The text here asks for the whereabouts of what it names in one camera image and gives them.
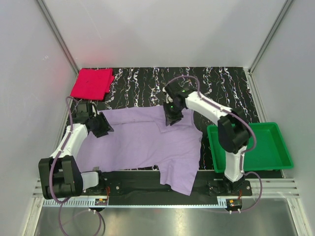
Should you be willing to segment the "left connector board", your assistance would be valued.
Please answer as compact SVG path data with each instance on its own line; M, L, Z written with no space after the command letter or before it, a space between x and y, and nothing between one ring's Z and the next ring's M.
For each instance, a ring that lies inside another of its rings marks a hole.
M95 206L107 206L108 205L108 198L95 198L94 205Z

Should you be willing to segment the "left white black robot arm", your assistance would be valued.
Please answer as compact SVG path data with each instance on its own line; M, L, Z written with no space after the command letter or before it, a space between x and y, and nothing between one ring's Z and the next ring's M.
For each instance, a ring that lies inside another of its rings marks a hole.
M70 125L57 149L38 164L43 197L58 203L66 198L78 197L87 189L97 195L106 190L100 171L80 172L76 157L89 134L100 138L114 131L105 115L91 102L78 103L76 113L70 114L69 121Z

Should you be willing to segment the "black marbled table mat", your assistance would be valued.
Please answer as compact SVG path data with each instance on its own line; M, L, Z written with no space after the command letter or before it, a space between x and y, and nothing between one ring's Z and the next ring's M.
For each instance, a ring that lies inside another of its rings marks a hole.
M162 87L177 76L191 75L207 97L228 107L242 107L248 122L260 121L242 67L125 67L114 68L113 74L109 94L96 102L100 110L161 105Z

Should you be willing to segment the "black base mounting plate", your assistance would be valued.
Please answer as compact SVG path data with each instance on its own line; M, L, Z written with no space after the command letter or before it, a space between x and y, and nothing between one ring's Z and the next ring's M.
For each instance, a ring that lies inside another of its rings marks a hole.
M159 171L117 171L103 172L101 183L82 194L94 197L118 197L120 199L171 199L172 201L193 199L205 201L210 197L245 198L253 196L251 184L245 180L240 189L231 194L221 187L222 174L213 171L198 171L189 196L178 193L166 184L160 183Z

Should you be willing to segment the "folded pink t shirt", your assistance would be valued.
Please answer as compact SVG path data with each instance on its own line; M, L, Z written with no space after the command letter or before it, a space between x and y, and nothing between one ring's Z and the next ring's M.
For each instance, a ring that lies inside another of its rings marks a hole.
M82 68L70 93L71 97L101 101L114 81L113 69Z

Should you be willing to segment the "connector board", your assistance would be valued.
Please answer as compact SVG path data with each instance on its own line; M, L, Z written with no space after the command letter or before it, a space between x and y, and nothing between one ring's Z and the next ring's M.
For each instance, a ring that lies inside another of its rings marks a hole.
M94 205L95 206L107 206L108 205L108 198L95 198Z
M230 207L241 206L243 204L241 199L231 199L228 201Z

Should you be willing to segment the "right connector board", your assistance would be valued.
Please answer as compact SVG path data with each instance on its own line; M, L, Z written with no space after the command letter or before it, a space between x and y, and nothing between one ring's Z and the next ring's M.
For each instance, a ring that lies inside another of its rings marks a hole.
M230 207L241 206L243 204L241 199L231 199L228 201Z

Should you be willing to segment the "green plastic tray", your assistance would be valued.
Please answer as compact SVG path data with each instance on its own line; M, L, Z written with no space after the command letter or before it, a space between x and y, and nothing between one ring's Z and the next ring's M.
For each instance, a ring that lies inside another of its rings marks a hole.
M286 170L294 167L278 125L274 122L250 123L257 144L254 150L245 154L244 170L267 171ZM207 127L207 134L217 173L223 173L226 167L225 151L219 144L218 128L215 125Z

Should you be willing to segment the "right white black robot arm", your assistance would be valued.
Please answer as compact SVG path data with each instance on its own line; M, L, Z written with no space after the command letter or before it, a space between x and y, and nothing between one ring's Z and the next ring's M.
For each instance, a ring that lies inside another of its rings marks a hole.
M162 92L166 95L163 103L166 125L172 126L183 117L183 109L197 112L218 129L220 146L225 151L225 170L221 187L229 195L241 189L244 182L244 157L253 131L242 109L220 105L193 88L182 88L174 82L168 83Z

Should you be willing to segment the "lavender t shirt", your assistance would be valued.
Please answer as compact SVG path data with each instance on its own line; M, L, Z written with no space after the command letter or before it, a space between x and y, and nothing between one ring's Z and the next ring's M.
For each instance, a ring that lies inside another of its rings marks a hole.
M114 129L97 138L89 133L78 152L79 170L98 167L102 172L146 168L156 165L160 183L189 196L199 170L202 132L193 111L172 126L165 123L162 106L104 110Z

